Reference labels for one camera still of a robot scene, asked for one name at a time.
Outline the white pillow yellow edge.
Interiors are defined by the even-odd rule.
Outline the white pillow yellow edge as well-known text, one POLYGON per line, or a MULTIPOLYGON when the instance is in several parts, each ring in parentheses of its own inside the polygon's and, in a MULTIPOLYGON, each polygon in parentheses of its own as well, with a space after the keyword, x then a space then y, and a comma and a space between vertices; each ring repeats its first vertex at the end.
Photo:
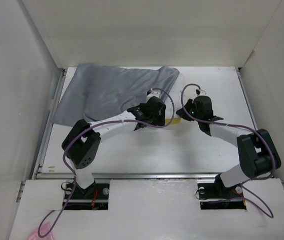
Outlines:
MULTIPOLYGON (((171 122, 171 124, 178 124, 181 122, 181 118, 179 115, 177 115, 175 112, 179 109, 182 108, 182 104, 181 104, 181 93, 183 88, 185 87, 185 85, 187 85, 184 75, 182 73, 180 73, 175 81, 175 83, 173 84, 171 90, 169 91, 169 95, 171 96, 171 98, 173 99, 174 102, 174 106, 175 106, 175 111, 174 111, 174 118, 173 121, 171 122)), ((183 94, 183 102, 184 104, 187 103, 188 99, 190 98, 194 98, 194 96, 187 96, 186 95, 186 91, 183 94)), ((172 103, 171 100, 167 97, 167 99, 165 100, 165 105, 166 105, 166 110, 165 110, 165 124, 168 124, 172 118, 172 114, 173 114, 173 107, 172 107, 172 103)))

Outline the grey pillowcase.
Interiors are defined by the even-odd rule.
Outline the grey pillowcase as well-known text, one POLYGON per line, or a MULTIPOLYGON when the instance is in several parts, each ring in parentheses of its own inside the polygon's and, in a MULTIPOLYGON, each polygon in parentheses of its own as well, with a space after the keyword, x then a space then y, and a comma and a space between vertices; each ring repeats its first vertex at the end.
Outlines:
POLYGON ((53 123, 72 127, 78 120, 105 120, 145 103, 147 93, 160 88, 169 93, 180 79, 178 69, 124 68, 84 63, 77 66, 53 117, 53 123))

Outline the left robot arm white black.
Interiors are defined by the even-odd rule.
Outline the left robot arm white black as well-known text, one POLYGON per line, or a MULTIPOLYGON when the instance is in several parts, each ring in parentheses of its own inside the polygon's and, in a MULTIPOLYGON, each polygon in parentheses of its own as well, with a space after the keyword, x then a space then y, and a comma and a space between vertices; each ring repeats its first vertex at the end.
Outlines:
POLYGON ((145 127, 162 128, 165 111, 165 103, 152 96, 146 103, 114 117, 96 122, 86 122, 84 119, 77 121, 62 143, 63 161, 70 160, 67 166, 74 174, 74 192, 85 199, 93 194, 96 182, 88 166, 95 159, 100 143, 145 127))

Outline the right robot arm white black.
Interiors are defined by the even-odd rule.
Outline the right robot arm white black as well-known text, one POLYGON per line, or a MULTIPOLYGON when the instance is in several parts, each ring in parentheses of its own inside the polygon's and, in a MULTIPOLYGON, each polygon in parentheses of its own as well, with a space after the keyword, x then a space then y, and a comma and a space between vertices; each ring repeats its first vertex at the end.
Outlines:
POLYGON ((176 113, 184 120, 196 121, 206 135, 237 148, 239 163, 219 173, 213 183, 199 185, 200 200, 233 198, 242 183, 271 177, 281 167, 279 154, 267 130, 225 123, 214 114, 210 97, 199 95, 189 99, 176 113))

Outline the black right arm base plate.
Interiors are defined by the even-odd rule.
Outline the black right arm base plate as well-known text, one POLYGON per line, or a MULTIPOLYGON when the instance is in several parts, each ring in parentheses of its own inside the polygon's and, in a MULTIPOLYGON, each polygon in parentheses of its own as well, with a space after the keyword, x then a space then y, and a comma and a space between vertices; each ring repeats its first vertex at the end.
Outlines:
POLYGON ((199 182, 196 198, 201 210, 246 210, 240 184, 229 188, 218 188, 214 182, 199 182))

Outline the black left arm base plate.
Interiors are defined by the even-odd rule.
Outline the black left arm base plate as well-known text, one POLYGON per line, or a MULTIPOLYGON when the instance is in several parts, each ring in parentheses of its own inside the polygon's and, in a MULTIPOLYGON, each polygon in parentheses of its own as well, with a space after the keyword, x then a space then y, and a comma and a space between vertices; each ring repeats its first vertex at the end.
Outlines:
POLYGON ((71 194, 73 185, 72 182, 67 181, 61 184, 61 189, 64 191, 62 206, 66 204, 65 210, 108 210, 110 193, 110 184, 108 182, 95 183, 91 189, 86 191, 81 191, 77 186, 74 193, 71 194))

